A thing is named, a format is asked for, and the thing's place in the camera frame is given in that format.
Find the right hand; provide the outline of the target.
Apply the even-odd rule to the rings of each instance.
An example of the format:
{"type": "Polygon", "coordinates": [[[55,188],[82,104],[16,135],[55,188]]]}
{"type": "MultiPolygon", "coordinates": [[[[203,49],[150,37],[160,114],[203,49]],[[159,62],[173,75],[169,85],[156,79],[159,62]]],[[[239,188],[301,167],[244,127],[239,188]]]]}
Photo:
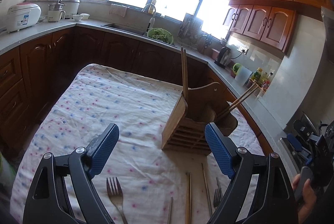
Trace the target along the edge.
{"type": "Polygon", "coordinates": [[[304,205],[298,211],[298,223],[304,223],[304,221],[311,214],[317,200],[316,194],[311,187],[310,179],[307,179],[304,183],[302,196],[304,199],[304,205]]]}

